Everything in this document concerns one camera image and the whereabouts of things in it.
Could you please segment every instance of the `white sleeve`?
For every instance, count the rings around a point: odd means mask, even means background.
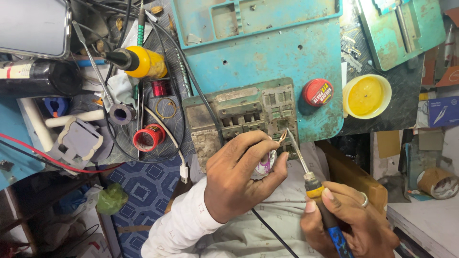
[[[143,258],[199,257],[190,254],[196,242],[224,225],[207,211],[204,203],[206,185],[207,177],[204,177],[190,191],[177,197],[171,211],[153,224],[141,249]]]

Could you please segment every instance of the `white cloth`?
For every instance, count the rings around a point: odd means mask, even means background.
[[[110,91],[109,93],[111,94],[115,104],[131,104],[137,110],[137,102],[133,98],[133,88],[139,82],[138,78],[130,77],[127,73],[123,72],[111,76],[108,79],[107,89]],[[104,101],[105,109],[109,112],[112,105],[108,101],[104,91],[102,91],[102,100]]]
[[[309,169],[325,180],[314,143],[301,144],[301,150]],[[191,164],[192,178],[199,178],[193,176],[199,173],[196,167],[199,165]],[[255,210],[299,257],[322,257],[306,243],[299,224],[306,206],[304,172],[298,160],[288,161],[287,168],[287,179]],[[227,224],[216,222],[204,203],[206,185],[204,176],[189,192],[177,197],[171,211],[153,224],[141,249],[143,258],[291,257],[252,211]]]

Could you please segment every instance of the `brown tape roll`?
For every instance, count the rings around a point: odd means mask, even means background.
[[[435,199],[444,200],[459,191],[458,177],[441,168],[428,168],[418,177],[418,187]]]

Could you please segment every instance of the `fingernail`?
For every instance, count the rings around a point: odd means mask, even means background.
[[[328,187],[324,189],[324,193],[325,193],[325,196],[327,196],[327,198],[329,198],[330,200],[333,200],[335,198],[333,194],[331,193],[330,189],[328,189]]]
[[[306,203],[306,208],[304,209],[304,212],[306,213],[312,213],[315,211],[316,204],[314,200],[311,200],[310,202]]]

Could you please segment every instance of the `patterned mat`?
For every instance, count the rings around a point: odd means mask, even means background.
[[[115,169],[108,178],[121,184],[128,194],[128,202],[113,215],[116,227],[151,226],[164,215],[164,210],[180,180],[179,156],[160,164],[127,162]],[[141,258],[140,248],[148,231],[119,234],[124,258]]]

